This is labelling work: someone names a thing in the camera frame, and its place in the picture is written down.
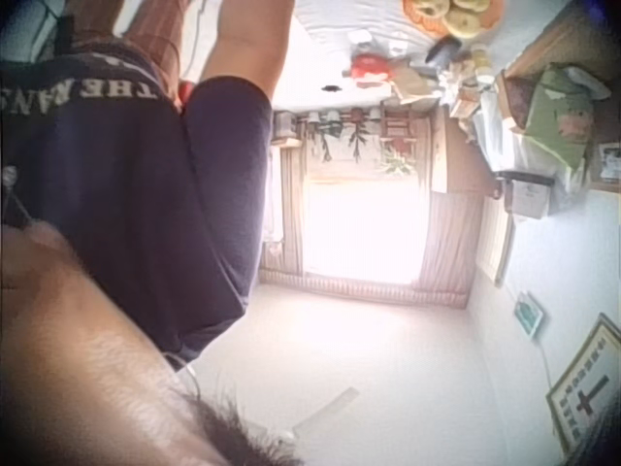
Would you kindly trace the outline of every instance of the picture frame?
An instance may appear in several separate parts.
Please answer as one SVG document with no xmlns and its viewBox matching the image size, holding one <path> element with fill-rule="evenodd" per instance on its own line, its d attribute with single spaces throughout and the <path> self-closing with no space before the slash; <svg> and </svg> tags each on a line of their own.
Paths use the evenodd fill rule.
<svg viewBox="0 0 621 466">
<path fill-rule="evenodd" d="M 621 384 L 621 331 L 604 314 L 546 395 L 565 454 L 584 438 Z"/>
<path fill-rule="evenodd" d="M 545 317 L 543 310 L 529 293 L 520 293 L 513 314 L 531 340 L 535 338 Z"/>
<path fill-rule="evenodd" d="M 598 145 L 603 180 L 621 180 L 621 142 Z"/>
</svg>

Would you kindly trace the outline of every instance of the hand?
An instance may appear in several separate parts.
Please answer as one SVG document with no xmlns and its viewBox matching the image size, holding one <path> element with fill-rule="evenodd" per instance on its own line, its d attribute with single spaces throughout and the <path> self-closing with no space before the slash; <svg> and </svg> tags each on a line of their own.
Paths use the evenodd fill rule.
<svg viewBox="0 0 621 466">
<path fill-rule="evenodd" d="M 2 226 L 2 324 L 40 300 L 52 300 L 82 267 L 69 243 L 51 225 L 36 222 L 25 230 Z"/>
</svg>

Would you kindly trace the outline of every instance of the cord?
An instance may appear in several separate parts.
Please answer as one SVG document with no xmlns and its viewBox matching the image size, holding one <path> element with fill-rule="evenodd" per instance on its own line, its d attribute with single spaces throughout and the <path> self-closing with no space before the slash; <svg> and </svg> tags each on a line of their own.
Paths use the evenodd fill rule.
<svg viewBox="0 0 621 466">
<path fill-rule="evenodd" d="M 54 17 L 56 20 L 60 19 L 60 16 L 57 15 L 52 8 L 44 0 L 37 0 L 44 8 L 48 11 L 48 15 Z"/>
<path fill-rule="evenodd" d="M 196 50 L 198 49 L 198 38 L 201 35 L 201 17 L 203 17 L 203 13 L 205 12 L 205 6 L 207 5 L 207 0 L 203 0 L 201 4 L 201 9 L 198 11 L 196 15 L 196 34 L 194 35 L 194 44 L 192 45 L 192 53 L 190 55 L 190 62 L 188 63 L 185 71 L 181 74 L 181 78 L 184 80 L 190 69 L 192 68 L 192 64 L 194 64 L 194 58 L 196 57 Z"/>
</svg>

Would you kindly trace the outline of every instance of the cabinet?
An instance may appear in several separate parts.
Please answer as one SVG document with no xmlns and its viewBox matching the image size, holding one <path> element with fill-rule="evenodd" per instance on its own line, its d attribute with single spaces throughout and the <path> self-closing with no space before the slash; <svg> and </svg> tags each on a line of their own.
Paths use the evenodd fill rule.
<svg viewBox="0 0 621 466">
<path fill-rule="evenodd" d="M 494 196 L 497 183 L 483 154 L 466 142 L 457 119 L 448 116 L 448 107 L 432 112 L 433 168 L 431 188 L 436 192 Z"/>
</svg>

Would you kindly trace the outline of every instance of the bright window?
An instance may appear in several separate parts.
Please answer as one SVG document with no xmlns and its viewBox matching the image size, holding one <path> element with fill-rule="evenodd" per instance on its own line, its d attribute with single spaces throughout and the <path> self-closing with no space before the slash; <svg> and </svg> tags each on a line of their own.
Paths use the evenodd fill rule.
<svg viewBox="0 0 621 466">
<path fill-rule="evenodd" d="M 424 248 L 425 221 L 413 181 L 310 183 L 305 270 L 329 277 L 411 283 Z"/>
</svg>

